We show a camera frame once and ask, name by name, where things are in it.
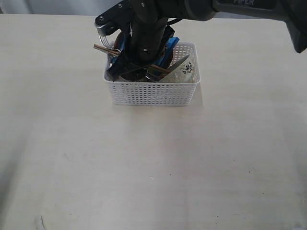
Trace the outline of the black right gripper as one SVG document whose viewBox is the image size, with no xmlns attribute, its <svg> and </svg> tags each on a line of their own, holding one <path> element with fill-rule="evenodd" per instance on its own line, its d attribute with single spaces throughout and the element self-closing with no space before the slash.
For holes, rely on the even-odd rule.
<svg viewBox="0 0 307 230">
<path fill-rule="evenodd" d="M 159 18 L 154 22 L 144 22 L 138 16 L 134 16 L 130 22 L 130 33 L 125 36 L 124 49 L 106 71 L 112 81 L 121 75 L 122 68 L 136 71 L 149 68 L 160 57 L 163 47 L 167 43 L 174 30 L 167 25 L 166 17 Z"/>
</svg>

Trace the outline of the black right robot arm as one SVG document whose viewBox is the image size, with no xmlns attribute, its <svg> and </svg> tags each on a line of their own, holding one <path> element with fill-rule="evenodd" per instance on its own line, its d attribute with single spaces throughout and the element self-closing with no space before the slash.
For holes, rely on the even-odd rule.
<svg viewBox="0 0 307 230">
<path fill-rule="evenodd" d="M 116 80 L 141 79 L 158 60 L 174 34 L 171 25 L 181 20 L 207 21 L 226 12 L 286 23 L 297 53 L 307 48 L 305 0 L 123 0 L 96 18 L 96 24 L 120 29 L 124 49 L 107 75 Z"/>
</svg>

